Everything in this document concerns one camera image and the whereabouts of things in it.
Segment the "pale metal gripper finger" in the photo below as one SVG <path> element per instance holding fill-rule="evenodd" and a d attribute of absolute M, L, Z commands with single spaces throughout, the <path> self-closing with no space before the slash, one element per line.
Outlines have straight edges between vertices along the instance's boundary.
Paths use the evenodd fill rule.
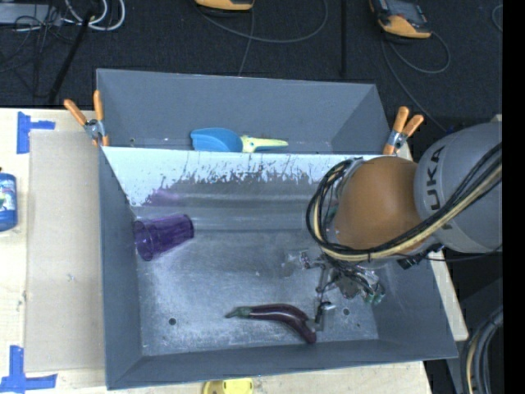
<path fill-rule="evenodd" d="M 313 327 L 317 332 L 323 332 L 333 327 L 336 306 L 330 301 L 321 301 L 315 309 Z"/>
<path fill-rule="evenodd" d="M 308 250 L 289 251 L 285 255 L 282 263 L 282 270 L 284 272 L 294 272 L 296 270 L 312 270 L 315 268 L 323 268 L 324 262 L 320 258 L 312 259 Z"/>

